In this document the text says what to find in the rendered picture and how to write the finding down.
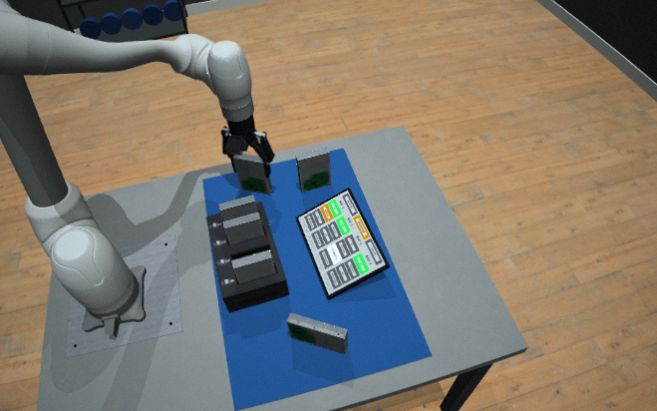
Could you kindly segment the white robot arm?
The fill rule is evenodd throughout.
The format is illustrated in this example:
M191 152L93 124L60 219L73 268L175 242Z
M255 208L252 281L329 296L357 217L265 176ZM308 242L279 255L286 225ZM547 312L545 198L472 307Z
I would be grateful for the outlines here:
M0 0L0 140L28 195L25 213L54 274L86 307L86 332L105 327L113 339L119 324L145 320L147 270L128 269L79 188L65 182L24 76L118 72L163 62L206 83L228 121L251 117L251 75L239 45L186 35L103 42L24 17Z

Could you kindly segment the blue mat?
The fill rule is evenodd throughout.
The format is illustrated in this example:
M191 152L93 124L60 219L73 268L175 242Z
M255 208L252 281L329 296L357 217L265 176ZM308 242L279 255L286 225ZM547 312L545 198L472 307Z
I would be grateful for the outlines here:
M229 313L210 243L234 411L432 356L344 149L330 151L331 185L308 192L296 159L270 168L270 195L242 190L237 173L202 180L207 216L251 195L263 203L290 294ZM391 268L327 299L296 217L347 188ZM346 353L292 339L289 313L348 329Z

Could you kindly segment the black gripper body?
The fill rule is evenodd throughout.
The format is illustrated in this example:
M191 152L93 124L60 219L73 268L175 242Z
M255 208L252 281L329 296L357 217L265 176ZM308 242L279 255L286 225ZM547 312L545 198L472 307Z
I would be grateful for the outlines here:
M249 117L248 119L246 119L244 121L241 121L241 122L227 121L227 124L228 124L228 127L229 127L229 133L231 135L233 135L233 133L235 135L245 135L246 133L248 133L245 136L247 136L251 142L256 137L256 134L254 133L254 131L255 132L257 132L257 131L255 130L253 114L252 114L251 117Z

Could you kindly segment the black-framed status screen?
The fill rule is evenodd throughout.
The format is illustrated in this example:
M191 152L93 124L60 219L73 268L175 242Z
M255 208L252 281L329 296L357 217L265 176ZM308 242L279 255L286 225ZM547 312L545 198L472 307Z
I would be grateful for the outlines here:
M350 188L296 220L327 299L390 267Z

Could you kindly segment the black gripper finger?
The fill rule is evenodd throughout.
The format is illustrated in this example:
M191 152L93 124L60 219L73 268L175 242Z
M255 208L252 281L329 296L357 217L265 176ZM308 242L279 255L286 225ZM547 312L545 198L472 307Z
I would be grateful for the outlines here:
M260 158L263 160L265 175L266 175L267 178L269 178L269 176L271 174L270 163L273 161L275 155L274 155L274 153L273 153L273 151L270 147L270 144L267 140L266 132L263 132L261 134L261 133L257 133L257 132L254 131L254 133L256 134L256 138L253 142L251 142L247 136L244 136L244 140L247 143L249 143L250 147L253 148L257 152L257 154L260 156Z
M229 129L226 126L224 126L223 129L221 130L221 135L222 135L222 153L224 155L227 155L228 158L231 159L233 170L236 173L235 165L234 165L234 162L233 162L233 156L234 155L230 155L230 154L227 153L227 151L224 150L224 148L226 146L226 143L227 143L227 140L228 140L228 137L229 137Z

